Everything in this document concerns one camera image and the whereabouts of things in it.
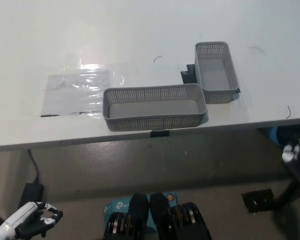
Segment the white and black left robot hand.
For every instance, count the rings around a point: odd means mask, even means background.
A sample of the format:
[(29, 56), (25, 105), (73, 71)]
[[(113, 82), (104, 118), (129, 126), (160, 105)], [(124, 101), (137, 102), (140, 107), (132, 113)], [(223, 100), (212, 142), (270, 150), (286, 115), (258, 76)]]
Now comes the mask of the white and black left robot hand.
[(47, 202), (28, 202), (3, 223), (8, 240), (30, 240), (40, 235), (45, 237), (63, 217), (63, 212)]

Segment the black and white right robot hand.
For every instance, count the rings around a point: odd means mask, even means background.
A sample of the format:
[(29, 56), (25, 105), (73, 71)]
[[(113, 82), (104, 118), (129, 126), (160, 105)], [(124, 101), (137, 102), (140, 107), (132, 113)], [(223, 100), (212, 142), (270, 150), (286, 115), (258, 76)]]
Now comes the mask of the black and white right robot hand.
[(300, 135), (284, 146), (281, 159), (287, 170), (300, 182)]

